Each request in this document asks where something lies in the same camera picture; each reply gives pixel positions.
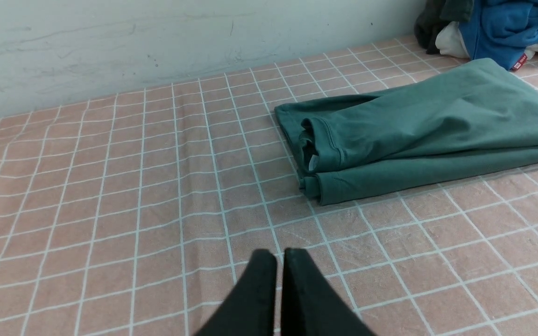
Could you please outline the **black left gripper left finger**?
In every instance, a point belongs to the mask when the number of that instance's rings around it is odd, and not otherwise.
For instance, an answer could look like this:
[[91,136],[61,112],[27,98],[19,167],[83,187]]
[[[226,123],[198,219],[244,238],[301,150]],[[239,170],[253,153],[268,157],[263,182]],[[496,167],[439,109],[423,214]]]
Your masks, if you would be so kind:
[[277,259],[268,250],[254,250],[226,299],[197,336],[271,336],[275,323]]

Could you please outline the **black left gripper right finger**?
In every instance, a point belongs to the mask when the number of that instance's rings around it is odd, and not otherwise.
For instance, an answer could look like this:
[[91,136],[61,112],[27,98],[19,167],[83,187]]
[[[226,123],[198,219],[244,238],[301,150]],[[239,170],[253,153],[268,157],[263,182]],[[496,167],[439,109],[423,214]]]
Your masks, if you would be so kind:
[[374,336],[320,272],[305,249],[285,249],[283,336]]

